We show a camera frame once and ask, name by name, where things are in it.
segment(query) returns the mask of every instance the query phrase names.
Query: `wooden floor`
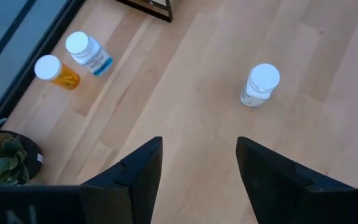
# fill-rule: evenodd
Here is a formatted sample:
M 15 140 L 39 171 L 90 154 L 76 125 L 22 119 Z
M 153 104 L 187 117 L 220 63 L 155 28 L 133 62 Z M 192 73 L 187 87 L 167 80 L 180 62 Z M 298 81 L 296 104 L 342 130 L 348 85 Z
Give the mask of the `wooden floor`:
M 74 30 L 114 68 L 96 78 L 77 65 L 64 49 Z M 256 223 L 235 157 L 246 136 L 358 187 L 358 0 L 182 0 L 171 24 L 89 0 L 54 54 L 81 85 L 34 80 L 5 125 L 44 150 L 39 182 L 82 183 L 163 136 L 153 223 Z M 262 62 L 281 82 L 261 108 L 242 106 Z

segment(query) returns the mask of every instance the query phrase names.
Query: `bottle label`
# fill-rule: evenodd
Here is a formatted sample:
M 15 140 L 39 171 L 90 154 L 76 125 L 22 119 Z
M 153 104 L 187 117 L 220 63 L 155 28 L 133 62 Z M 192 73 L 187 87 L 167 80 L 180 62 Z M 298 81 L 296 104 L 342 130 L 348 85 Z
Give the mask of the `bottle label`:
M 248 95 L 247 93 L 245 93 L 245 90 L 242 92 L 241 95 L 241 103 L 245 106 L 256 107 L 262 105 L 262 103 L 265 103 L 265 101 L 266 100 Z
M 112 58 L 102 47 L 89 62 L 84 64 L 84 66 L 96 76 L 103 74 L 111 65 Z

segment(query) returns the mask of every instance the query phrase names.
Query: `black object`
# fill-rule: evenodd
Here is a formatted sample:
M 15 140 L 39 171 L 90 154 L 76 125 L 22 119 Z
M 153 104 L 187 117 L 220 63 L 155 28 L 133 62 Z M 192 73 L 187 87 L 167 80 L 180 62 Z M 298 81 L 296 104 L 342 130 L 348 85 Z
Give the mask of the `black object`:
M 358 189 L 245 137 L 236 155 L 259 224 L 358 223 Z
M 19 137 L 24 150 L 27 152 L 27 158 L 25 159 L 24 164 L 29 170 L 30 179 L 33 179 L 40 172 L 43 163 L 42 151 L 37 143 L 28 137 L 13 131 L 0 130 L 0 133 L 9 133 L 15 137 Z
M 0 187 L 0 223 L 150 223 L 161 165 L 156 137 L 83 185 Z
M 145 12 L 145 13 L 147 13 L 147 14 L 150 14 L 150 15 L 152 15 L 152 16 L 155 16 L 155 17 L 157 17 L 157 18 L 159 18 L 159 19 L 162 19 L 162 20 L 164 20 L 164 21 L 167 21 L 167 22 L 171 22 L 172 19 L 173 19 L 173 16 L 172 16 L 172 7 L 171 7 L 171 2 L 170 2 L 170 0 L 165 0 L 166 6 L 164 6 L 164 5 L 162 5 L 162 4 L 158 3 L 158 2 L 152 1 L 152 0 L 147 0 L 147 1 L 146 1 L 146 0 L 138 0 L 138 1 L 147 2 L 147 3 L 149 3 L 149 4 L 152 5 L 152 6 L 155 6 L 155 7 L 158 7 L 158 8 L 160 8 L 160 9 L 162 9 L 162 10 L 165 10 L 168 15 L 164 15 L 164 14 L 162 14 L 162 13 L 156 12 L 156 11 L 154 11 L 154 10 L 152 10 L 152 9 L 149 9 L 149 8 L 147 8 L 147 7 L 144 7 L 144 6 L 141 6 L 140 4 L 136 4 L 136 3 L 134 3 L 134 2 L 132 2 L 132 1 L 130 1 L 130 0 L 116 0 L 116 1 L 119 1 L 119 2 L 121 2 L 121 3 L 124 3 L 124 4 L 126 4 L 126 5 L 128 5 L 128 6 L 130 6 L 130 7 L 133 7 L 133 8 L 135 8 L 135 9 L 138 9 L 138 10 L 140 10 L 140 11 L 142 11 L 142 12 Z
M 13 111 L 16 104 L 20 101 L 24 92 L 29 87 L 31 81 L 35 77 L 33 69 L 35 62 L 38 60 L 38 58 L 45 54 L 49 54 L 53 50 L 57 42 L 60 40 L 60 37 L 66 31 L 71 21 L 74 19 L 76 13 L 81 9 L 81 6 L 84 2 L 85 0 L 71 0 L 67 1 L 67 3 L 62 7 L 53 24 L 50 25 L 49 29 L 45 32 L 44 36 L 39 41 L 34 51 L 31 53 L 26 63 L 23 64 L 19 75 L 12 82 L 10 87 L 6 90 L 4 96 L 0 99 L 0 119 L 7 118 Z M 23 16 L 25 16 L 25 14 L 19 14 L 17 21 L 23 20 Z M 13 28 L 9 28 L 9 32 L 6 32 L 5 36 L 1 39 L 1 46 L 5 46 L 7 44 L 7 41 L 9 41 L 9 39 L 6 38 L 6 36 L 10 37 L 12 35 L 12 32 L 14 32 L 14 30 L 16 29 L 15 27 L 17 25 L 12 26 Z

